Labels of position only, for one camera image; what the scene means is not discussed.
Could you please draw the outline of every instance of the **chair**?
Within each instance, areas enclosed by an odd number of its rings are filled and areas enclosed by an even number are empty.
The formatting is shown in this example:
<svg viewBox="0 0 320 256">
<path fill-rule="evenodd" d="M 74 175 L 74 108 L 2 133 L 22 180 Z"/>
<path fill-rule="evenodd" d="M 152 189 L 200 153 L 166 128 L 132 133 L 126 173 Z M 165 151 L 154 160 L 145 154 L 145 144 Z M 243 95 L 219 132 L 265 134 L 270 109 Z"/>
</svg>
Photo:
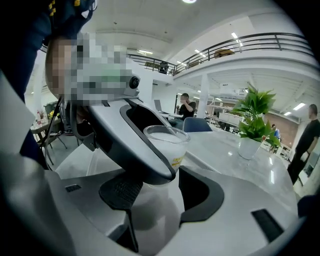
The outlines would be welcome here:
<svg viewBox="0 0 320 256">
<path fill-rule="evenodd" d="M 187 117 L 183 122 L 182 130 L 186 133 L 212 132 L 206 120 L 196 117 Z"/>
</svg>

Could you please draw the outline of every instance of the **plastic cup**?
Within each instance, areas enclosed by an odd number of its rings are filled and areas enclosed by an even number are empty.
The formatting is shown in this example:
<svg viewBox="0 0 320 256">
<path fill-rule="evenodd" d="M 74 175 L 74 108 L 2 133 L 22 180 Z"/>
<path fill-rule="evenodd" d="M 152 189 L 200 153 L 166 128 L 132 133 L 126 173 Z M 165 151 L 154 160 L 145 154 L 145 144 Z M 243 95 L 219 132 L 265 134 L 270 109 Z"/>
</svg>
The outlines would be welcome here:
<svg viewBox="0 0 320 256">
<path fill-rule="evenodd" d="M 177 171 L 187 151 L 190 136 L 183 130 L 164 125 L 148 126 L 143 133 Z"/>
</svg>

